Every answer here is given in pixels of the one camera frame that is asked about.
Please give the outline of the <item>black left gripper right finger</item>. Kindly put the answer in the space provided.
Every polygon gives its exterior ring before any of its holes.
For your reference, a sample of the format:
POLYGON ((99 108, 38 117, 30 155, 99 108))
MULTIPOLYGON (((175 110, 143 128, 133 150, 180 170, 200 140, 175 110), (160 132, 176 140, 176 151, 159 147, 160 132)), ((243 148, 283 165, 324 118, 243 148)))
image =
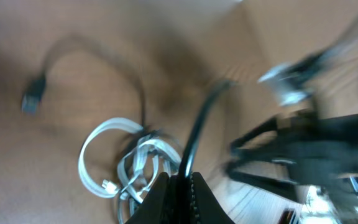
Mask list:
POLYGON ((234 224, 199 172, 190 177, 190 223, 234 224))

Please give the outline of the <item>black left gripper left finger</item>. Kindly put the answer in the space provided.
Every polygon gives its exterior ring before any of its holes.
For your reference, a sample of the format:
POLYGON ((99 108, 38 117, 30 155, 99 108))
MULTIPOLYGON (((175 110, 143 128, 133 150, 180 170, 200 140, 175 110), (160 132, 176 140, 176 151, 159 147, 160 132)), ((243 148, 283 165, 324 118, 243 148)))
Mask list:
POLYGON ((173 215, 174 177, 162 172, 126 224, 169 224, 173 215))

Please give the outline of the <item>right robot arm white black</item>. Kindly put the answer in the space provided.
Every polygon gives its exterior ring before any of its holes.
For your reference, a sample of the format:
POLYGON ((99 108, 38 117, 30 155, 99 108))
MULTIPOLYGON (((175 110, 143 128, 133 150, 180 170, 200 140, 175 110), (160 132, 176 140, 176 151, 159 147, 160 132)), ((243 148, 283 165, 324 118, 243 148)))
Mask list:
POLYGON ((279 126, 276 116, 233 140, 230 149, 238 159, 226 167, 232 180, 294 202, 298 199, 296 187, 302 185, 320 186, 341 195, 348 193, 334 180, 339 174, 358 174, 358 114, 321 119, 313 92, 305 88, 306 82, 319 75, 343 51, 343 46, 328 47, 292 65, 277 65, 259 78, 276 94, 281 106, 308 100, 312 109, 298 111, 288 120, 286 128, 279 126), (290 178, 277 180, 237 171, 255 161, 286 166, 290 178))

